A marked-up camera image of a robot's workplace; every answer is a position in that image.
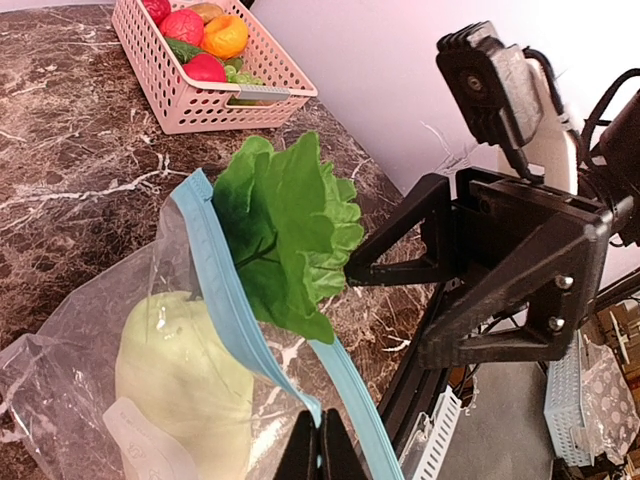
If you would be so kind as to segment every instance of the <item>gray floor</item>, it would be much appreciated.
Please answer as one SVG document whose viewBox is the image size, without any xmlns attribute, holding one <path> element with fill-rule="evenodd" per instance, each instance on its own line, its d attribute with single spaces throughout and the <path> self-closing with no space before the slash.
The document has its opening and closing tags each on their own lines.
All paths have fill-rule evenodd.
<svg viewBox="0 0 640 480">
<path fill-rule="evenodd" d="M 547 480 L 553 448 L 543 416 L 546 377 L 535 363 L 483 365 L 477 407 L 460 417 L 441 480 Z"/>
</svg>

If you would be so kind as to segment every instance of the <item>pink plastic basket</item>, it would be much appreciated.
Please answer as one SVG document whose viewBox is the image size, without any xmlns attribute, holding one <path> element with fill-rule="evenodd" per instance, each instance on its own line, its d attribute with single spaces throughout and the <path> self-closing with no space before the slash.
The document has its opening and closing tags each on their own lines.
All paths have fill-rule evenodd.
<svg viewBox="0 0 640 480">
<path fill-rule="evenodd" d="M 202 0 L 173 2 L 173 10 Z M 199 82 L 189 78 L 141 0 L 117 0 L 113 26 L 162 130 L 167 134 L 275 128 L 318 91 L 291 57 L 238 0 L 216 1 L 249 27 L 242 71 L 265 86 Z M 232 98 L 256 106 L 228 105 Z"/>
</svg>

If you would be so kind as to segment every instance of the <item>basket handle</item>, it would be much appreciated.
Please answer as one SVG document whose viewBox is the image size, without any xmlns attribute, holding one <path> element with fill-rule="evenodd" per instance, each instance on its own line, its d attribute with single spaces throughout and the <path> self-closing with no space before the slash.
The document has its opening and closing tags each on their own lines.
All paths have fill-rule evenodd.
<svg viewBox="0 0 640 480">
<path fill-rule="evenodd" d="M 238 86 L 240 87 L 240 92 L 234 95 L 238 100 L 281 102 L 288 100 L 290 97 L 288 88 L 244 84 L 239 84 Z"/>
</svg>

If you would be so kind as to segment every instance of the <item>clear plastic bag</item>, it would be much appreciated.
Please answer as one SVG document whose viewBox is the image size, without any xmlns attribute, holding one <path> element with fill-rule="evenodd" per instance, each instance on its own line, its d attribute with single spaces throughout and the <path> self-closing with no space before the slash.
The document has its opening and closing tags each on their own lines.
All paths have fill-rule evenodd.
<svg viewBox="0 0 640 480">
<path fill-rule="evenodd" d="M 611 348 L 589 342 L 586 353 L 581 362 L 585 427 L 572 435 L 580 449 L 594 457 L 605 453 L 621 465 L 640 429 L 640 417 Z"/>
<path fill-rule="evenodd" d="M 226 350 L 188 245 L 169 201 L 156 242 L 0 354 L 6 403 L 50 478 L 273 476 L 304 406 Z"/>
<path fill-rule="evenodd" d="M 17 426 L 0 440 L 22 440 L 52 480 L 268 480 L 300 411 L 319 424 L 337 408 L 372 476 L 401 478 L 339 342 L 253 317 L 211 195 L 196 172 L 163 206 L 155 242 L 0 352 L 0 413 Z"/>
</svg>

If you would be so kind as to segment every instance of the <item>dark brown marble surface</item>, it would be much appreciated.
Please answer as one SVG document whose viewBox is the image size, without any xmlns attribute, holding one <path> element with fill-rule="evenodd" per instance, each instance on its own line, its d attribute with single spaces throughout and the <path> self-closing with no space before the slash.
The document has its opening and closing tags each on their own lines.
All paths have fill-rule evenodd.
<svg viewBox="0 0 640 480">
<path fill-rule="evenodd" d="M 158 210 L 184 174 L 205 164 L 221 171 L 252 133 L 284 147 L 318 131 L 324 159 L 355 180 L 368 230 L 400 199 L 317 101 L 277 130 L 163 135 L 110 14 L 86 6 L 0 15 L 0 348 L 153 240 Z M 403 247 L 388 260 L 416 255 L 411 239 Z M 325 306 L 374 400 L 428 298 L 424 288 L 350 289 Z M 42 478 L 19 445 L 0 445 L 0 479 Z"/>
</svg>

